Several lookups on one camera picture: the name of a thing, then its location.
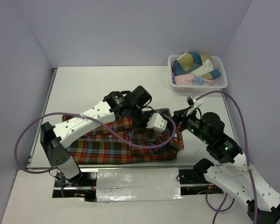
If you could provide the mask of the red plaid long sleeve shirt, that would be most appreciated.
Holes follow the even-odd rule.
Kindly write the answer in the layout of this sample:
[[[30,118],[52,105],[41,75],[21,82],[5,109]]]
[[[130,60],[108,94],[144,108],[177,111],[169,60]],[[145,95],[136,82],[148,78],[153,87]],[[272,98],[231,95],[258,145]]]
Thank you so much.
[[[121,165],[146,163],[153,161],[169,161],[177,158],[179,151],[184,149],[182,134],[175,132],[172,140],[161,148],[151,149],[150,146],[160,145],[168,140],[169,130],[158,132],[154,129],[133,130],[132,121],[124,118],[107,124],[123,139],[147,146],[146,149],[132,147],[115,137],[103,126],[99,126],[74,141],[67,149],[79,165],[108,164]]]

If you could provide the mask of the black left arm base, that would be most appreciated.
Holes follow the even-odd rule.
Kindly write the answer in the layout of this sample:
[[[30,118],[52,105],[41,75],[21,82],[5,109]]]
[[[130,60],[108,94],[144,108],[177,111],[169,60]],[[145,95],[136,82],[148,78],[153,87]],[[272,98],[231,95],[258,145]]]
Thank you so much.
[[[82,171],[82,178],[76,182],[70,182],[64,174],[57,171],[49,175],[54,178],[53,198],[82,198],[87,202],[95,202],[97,172]]]

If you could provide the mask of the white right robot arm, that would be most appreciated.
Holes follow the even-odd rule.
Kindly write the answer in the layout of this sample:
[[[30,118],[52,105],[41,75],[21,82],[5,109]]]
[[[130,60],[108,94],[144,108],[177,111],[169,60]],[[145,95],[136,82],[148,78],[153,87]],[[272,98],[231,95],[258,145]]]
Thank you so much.
[[[194,165],[192,174],[197,182],[210,182],[232,196],[244,208],[248,217],[258,224],[275,224],[280,219],[280,193],[275,191],[248,164],[246,154],[234,139],[224,133],[220,117],[207,112],[197,118],[195,109],[175,111],[173,121],[180,130],[187,130],[206,144],[210,156],[222,165],[201,159]]]

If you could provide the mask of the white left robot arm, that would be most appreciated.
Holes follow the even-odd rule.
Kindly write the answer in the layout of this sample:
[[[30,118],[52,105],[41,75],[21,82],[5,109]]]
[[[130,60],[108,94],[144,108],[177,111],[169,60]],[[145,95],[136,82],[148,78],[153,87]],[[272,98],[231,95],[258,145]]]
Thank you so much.
[[[143,108],[152,101],[152,96],[143,86],[133,91],[112,91],[91,109],[71,119],[41,126],[40,143],[51,166],[57,167],[66,182],[77,186],[83,174],[67,148],[86,133],[121,118],[129,118],[136,127],[147,127],[150,114]]]

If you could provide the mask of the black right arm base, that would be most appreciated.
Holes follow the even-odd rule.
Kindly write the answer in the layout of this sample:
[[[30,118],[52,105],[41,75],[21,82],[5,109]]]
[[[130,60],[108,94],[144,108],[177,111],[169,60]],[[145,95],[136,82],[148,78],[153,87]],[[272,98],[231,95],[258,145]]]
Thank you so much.
[[[180,183],[182,196],[206,195],[208,190],[211,194],[222,194],[223,191],[216,185],[207,182],[203,177],[191,169],[179,169],[176,180]]]

